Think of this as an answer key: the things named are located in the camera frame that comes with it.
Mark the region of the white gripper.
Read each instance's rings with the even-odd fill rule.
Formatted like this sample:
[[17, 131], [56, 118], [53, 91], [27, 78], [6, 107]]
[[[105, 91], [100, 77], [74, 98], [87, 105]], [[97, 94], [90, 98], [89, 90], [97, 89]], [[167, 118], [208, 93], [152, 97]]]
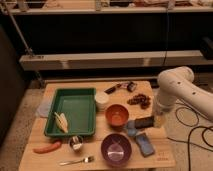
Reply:
[[166, 121], [166, 115], [171, 111], [171, 107], [159, 104], [157, 101], [153, 103], [152, 115], [154, 116], [154, 127], [160, 128]]

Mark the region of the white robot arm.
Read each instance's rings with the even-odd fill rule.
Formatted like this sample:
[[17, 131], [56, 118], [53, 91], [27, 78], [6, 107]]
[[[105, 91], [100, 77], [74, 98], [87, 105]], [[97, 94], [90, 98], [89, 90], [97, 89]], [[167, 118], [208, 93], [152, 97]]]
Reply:
[[174, 108], [177, 99], [213, 122], [213, 93], [197, 87], [193, 81], [194, 72], [186, 66], [159, 73], [157, 77], [159, 89], [152, 107], [152, 116], [157, 122], [157, 127], [164, 124], [165, 115]]

